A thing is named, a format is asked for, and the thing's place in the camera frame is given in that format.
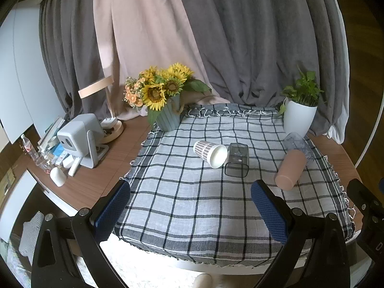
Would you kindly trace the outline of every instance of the plastic cup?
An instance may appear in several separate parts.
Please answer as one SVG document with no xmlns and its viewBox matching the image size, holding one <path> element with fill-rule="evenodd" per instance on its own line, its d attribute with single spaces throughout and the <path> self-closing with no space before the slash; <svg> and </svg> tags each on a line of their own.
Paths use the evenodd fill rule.
<svg viewBox="0 0 384 288">
<path fill-rule="evenodd" d="M 220 168 L 227 160 L 228 150 L 222 144 L 215 144 L 203 140 L 197 141 L 193 145 L 193 152 L 197 154 L 213 169 Z"/>
<path fill-rule="evenodd" d="M 248 145 L 231 143 L 224 173 L 229 177 L 246 177 L 249 171 Z"/>
<path fill-rule="evenodd" d="M 276 185 L 283 190 L 291 190 L 297 180 L 300 178 L 307 158 L 305 154 L 298 150 L 292 149 L 286 155 L 275 177 Z"/>
</svg>

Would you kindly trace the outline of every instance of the gray curtain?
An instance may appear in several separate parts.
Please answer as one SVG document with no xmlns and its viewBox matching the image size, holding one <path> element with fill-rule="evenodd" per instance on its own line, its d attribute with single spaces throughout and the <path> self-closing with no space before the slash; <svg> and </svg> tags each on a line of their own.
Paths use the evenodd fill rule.
<svg viewBox="0 0 384 288">
<path fill-rule="evenodd" d="M 346 67 L 335 0 L 182 0 L 209 82 L 242 105 L 275 106 L 301 69 L 321 97 L 311 130 L 328 131 L 342 110 Z"/>
<path fill-rule="evenodd" d="M 81 99 L 78 90 L 104 77 L 93 19 L 93 0 L 43 0 L 40 42 L 44 63 L 68 119 L 110 116 L 105 90 Z"/>
</svg>

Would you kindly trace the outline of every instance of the pothos plant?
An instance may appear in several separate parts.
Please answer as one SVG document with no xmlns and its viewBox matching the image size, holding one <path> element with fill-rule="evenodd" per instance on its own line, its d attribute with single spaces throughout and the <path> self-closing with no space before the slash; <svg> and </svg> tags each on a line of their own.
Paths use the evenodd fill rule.
<svg viewBox="0 0 384 288">
<path fill-rule="evenodd" d="M 287 85 L 282 92 L 282 95 L 291 99 L 297 104 L 301 104 L 308 107 L 315 107 L 319 104 L 320 93 L 324 92 L 320 90 L 315 82 L 316 72 L 307 71 L 303 73 L 300 68 L 299 73 L 301 78 L 296 80 L 296 85 Z M 279 115 L 286 111 L 286 106 L 283 103 L 280 107 Z"/>
</svg>

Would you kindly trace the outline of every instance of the plaid tablecloth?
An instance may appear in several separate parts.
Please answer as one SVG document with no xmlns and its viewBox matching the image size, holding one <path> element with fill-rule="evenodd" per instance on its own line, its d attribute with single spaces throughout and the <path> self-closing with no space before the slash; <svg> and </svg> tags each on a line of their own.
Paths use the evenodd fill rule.
<svg viewBox="0 0 384 288">
<path fill-rule="evenodd" d="M 132 197 L 115 234 L 141 249 L 220 266 L 264 264 L 279 251 L 250 197 L 250 186 L 263 179 L 289 207 L 324 217 L 339 217 L 345 238 L 353 234 L 338 179 L 312 141 L 316 157 L 291 191 L 280 190 L 274 176 L 284 159 L 285 133 L 274 108 L 237 104 L 196 106 L 171 132 L 149 134 L 126 175 Z M 212 169 L 193 152 L 197 140 L 249 146 L 247 177 Z M 307 243 L 303 254 L 308 252 Z"/>
</svg>

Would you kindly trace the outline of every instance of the desk lamp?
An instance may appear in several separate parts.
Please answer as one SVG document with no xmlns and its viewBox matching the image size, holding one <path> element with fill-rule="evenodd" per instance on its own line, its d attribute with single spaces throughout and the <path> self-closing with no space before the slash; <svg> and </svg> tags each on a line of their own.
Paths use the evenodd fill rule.
<svg viewBox="0 0 384 288">
<path fill-rule="evenodd" d="M 101 122 L 101 127 L 107 132 L 107 135 L 102 140 L 100 140 L 101 144 L 107 144 L 113 141 L 114 139 L 118 138 L 124 130 L 122 122 L 116 118 L 115 112 L 111 104 L 111 96 L 109 93 L 108 86 L 113 82 L 114 81 L 112 76 L 109 76 L 107 78 L 102 78 L 101 80 L 97 80 L 92 84 L 90 84 L 89 86 L 79 90 L 80 98 L 83 99 L 87 96 L 92 95 L 93 93 L 96 93 L 96 92 L 99 92 L 100 90 L 105 89 L 105 93 L 107 97 L 107 105 L 112 117 L 106 118 Z"/>
</svg>

